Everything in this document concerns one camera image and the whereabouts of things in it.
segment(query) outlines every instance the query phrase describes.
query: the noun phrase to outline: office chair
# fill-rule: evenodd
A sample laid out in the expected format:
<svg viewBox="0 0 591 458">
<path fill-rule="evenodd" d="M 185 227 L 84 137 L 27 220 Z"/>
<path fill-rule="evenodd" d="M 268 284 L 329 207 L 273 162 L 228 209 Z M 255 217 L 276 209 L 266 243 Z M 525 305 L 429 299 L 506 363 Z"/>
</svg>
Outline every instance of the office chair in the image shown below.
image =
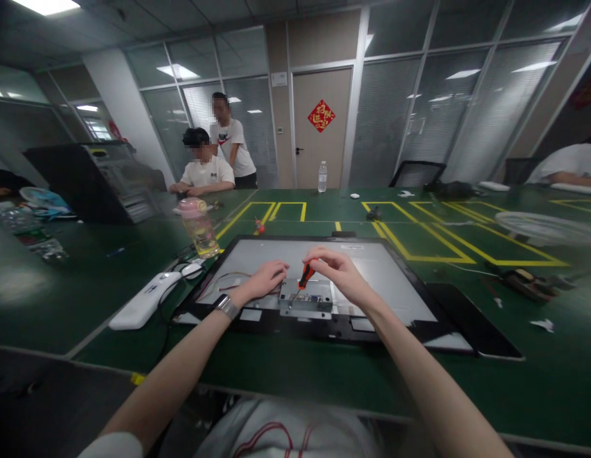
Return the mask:
<svg viewBox="0 0 591 458">
<path fill-rule="evenodd" d="M 439 180 L 446 165 L 441 162 L 401 161 L 389 188 L 395 186 L 422 186 Z"/>
<path fill-rule="evenodd" d="M 505 160 L 503 184 L 524 184 L 542 161 L 540 158 L 511 158 Z"/>
</svg>

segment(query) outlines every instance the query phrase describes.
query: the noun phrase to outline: beige door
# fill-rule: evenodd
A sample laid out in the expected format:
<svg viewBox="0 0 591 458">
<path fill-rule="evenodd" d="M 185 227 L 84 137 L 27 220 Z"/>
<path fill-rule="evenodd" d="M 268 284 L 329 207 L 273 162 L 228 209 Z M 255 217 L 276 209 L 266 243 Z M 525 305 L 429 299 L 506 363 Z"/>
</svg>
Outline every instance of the beige door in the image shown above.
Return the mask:
<svg viewBox="0 0 591 458">
<path fill-rule="evenodd" d="M 340 187 L 350 92 L 351 69 L 293 76 L 295 146 L 300 149 L 295 156 L 298 188 L 318 186 L 322 160 L 327 161 L 327 187 Z M 308 116 L 321 100 L 335 117 L 319 132 Z"/>
</svg>

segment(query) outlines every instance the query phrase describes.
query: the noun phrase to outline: white wire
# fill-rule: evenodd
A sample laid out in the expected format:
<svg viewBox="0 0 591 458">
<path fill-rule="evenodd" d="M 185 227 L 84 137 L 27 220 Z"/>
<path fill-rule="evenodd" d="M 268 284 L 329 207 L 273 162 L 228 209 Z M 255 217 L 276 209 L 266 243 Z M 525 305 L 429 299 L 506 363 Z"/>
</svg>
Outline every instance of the white wire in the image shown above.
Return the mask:
<svg viewBox="0 0 591 458">
<path fill-rule="evenodd" d="M 498 277 L 498 275 L 495 275 L 495 274 L 490 274 L 490 273 L 488 273 L 488 272 L 482 272 L 481 270 L 465 269 L 464 267 L 457 266 L 456 264 L 452 264 L 452 263 L 446 263 L 446 264 L 449 264 L 449 265 L 451 265 L 452 267 L 456 267 L 456 268 L 459 268 L 459 269 L 461 269 L 461 270 L 466 270 L 467 272 L 474 272 L 474 273 L 476 273 L 476 274 L 489 275 L 489 276 L 491 276 L 491 277 Z"/>
</svg>

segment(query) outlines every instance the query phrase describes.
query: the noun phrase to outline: water bottle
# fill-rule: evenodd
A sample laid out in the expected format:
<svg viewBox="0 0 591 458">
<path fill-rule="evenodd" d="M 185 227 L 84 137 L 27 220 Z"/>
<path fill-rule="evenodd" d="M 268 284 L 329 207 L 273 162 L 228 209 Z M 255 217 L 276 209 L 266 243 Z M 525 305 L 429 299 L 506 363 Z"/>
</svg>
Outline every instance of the water bottle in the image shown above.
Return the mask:
<svg viewBox="0 0 591 458">
<path fill-rule="evenodd" d="M 219 254 L 219 244 L 214 238 L 212 221 L 206 213 L 206 202 L 197 197 L 183 199 L 179 202 L 179 212 L 198 256 L 209 259 Z"/>
<path fill-rule="evenodd" d="M 319 192 L 327 190 L 327 163 L 321 161 L 321 168 L 319 169 Z"/>
<path fill-rule="evenodd" d="M 60 242 L 47 232 L 32 213 L 15 207 L 12 202 L 1 202 L 0 210 L 5 229 L 34 254 L 44 260 L 63 260 L 68 257 Z"/>
</svg>

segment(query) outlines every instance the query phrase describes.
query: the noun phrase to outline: ceiling light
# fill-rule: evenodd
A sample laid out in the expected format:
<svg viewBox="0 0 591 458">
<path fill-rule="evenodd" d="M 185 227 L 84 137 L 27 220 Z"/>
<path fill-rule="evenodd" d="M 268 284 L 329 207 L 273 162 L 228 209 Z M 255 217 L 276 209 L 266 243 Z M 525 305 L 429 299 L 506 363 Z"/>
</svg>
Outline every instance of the ceiling light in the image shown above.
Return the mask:
<svg viewBox="0 0 591 458">
<path fill-rule="evenodd" d="M 73 0 L 13 0 L 22 6 L 42 14 L 50 16 L 52 14 L 62 13 L 63 11 L 81 8 Z"/>
<path fill-rule="evenodd" d="M 373 34 L 369 34 L 369 35 L 367 35 L 367 37 L 365 37 L 365 50 L 366 51 L 367 51 L 367 48 L 370 47 L 372 40 L 373 40 Z"/>
<path fill-rule="evenodd" d="M 553 27 L 550 27 L 549 29 L 545 29 L 544 32 L 562 32 L 562 30 L 566 27 L 576 27 L 579 24 L 582 17 L 583 13 L 575 17 L 572 17 L 568 21 L 561 22 Z"/>
<path fill-rule="evenodd" d="M 175 76 L 176 74 L 176 78 L 178 80 L 191 80 L 193 78 L 200 77 L 200 75 L 192 72 L 189 69 L 186 69 L 181 64 L 172 64 L 172 66 L 174 68 L 174 74 L 172 73 L 172 69 L 170 68 L 170 66 L 157 67 L 157 69 L 161 72 L 164 72 L 165 74 L 169 74 L 170 76 Z"/>
<path fill-rule="evenodd" d="M 429 102 L 443 102 L 444 100 L 448 100 L 452 98 L 452 94 L 446 95 L 444 97 L 437 97 L 436 99 L 431 99 Z"/>
<path fill-rule="evenodd" d="M 453 74 L 452 76 L 449 76 L 448 78 L 446 78 L 446 80 L 456 80 L 457 78 L 467 78 L 468 76 L 471 76 L 472 74 L 476 74 L 480 70 L 481 69 L 462 70 L 462 71 L 459 71 L 458 73 Z"/>
<path fill-rule="evenodd" d="M 98 107 L 95 107 L 94 105 L 77 105 L 77 109 L 83 111 L 98 111 Z"/>
<path fill-rule="evenodd" d="M 518 73 L 518 72 L 521 72 L 521 71 L 539 70 L 539 69 L 542 69 L 542 68 L 545 68 L 545 67 L 552 66 L 555 63 L 556 63 L 555 60 L 551 60 L 549 62 L 538 62 L 537 64 L 531 64 L 529 66 L 522 67 L 521 69 L 514 70 L 514 71 L 512 71 L 512 73 Z"/>
</svg>

